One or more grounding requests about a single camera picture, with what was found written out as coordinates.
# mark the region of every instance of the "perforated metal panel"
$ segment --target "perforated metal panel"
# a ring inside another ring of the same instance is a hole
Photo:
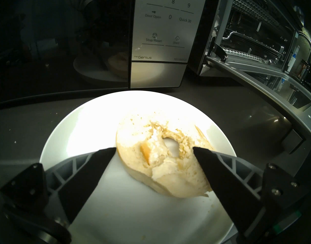
[[[237,56],[237,57],[241,57],[241,58],[247,58],[247,59],[255,60],[255,61],[258,61],[261,63],[263,62],[263,59],[259,56],[255,56],[255,55],[252,55],[249,53],[245,53],[245,52],[242,52],[239,50],[233,50],[233,49],[229,49],[229,48],[225,48],[225,47],[222,47],[222,49],[225,51],[225,53],[227,55]]]
[[[253,0],[233,0],[232,7],[242,13],[265,22],[272,28],[278,29],[279,31],[283,30],[278,21],[276,21],[266,10],[264,10]]]

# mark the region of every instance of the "bagel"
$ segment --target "bagel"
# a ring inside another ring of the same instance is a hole
[[[164,138],[179,144],[174,157]],[[201,130],[178,114],[132,112],[120,123],[116,147],[126,171],[158,193],[175,197],[206,196],[210,184],[193,147],[214,150]]]

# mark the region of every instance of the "bagel hole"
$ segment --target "bagel hole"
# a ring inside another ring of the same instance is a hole
[[[172,156],[179,157],[179,143],[171,138],[164,138],[163,141],[168,150],[171,152]]]

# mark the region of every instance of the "microwave keypad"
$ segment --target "microwave keypad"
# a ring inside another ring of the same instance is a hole
[[[205,0],[135,0],[132,60],[186,63]]]

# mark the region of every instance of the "black countertop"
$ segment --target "black countertop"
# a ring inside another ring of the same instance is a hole
[[[311,149],[307,140],[291,155],[281,139],[289,121],[249,89],[230,78],[185,77],[179,88],[161,90],[200,109],[230,140],[237,156],[264,168],[273,162],[295,175]],[[0,110],[0,187],[34,162],[56,125],[72,110],[92,98],[43,102]],[[15,243],[16,235],[0,211],[0,236]]]

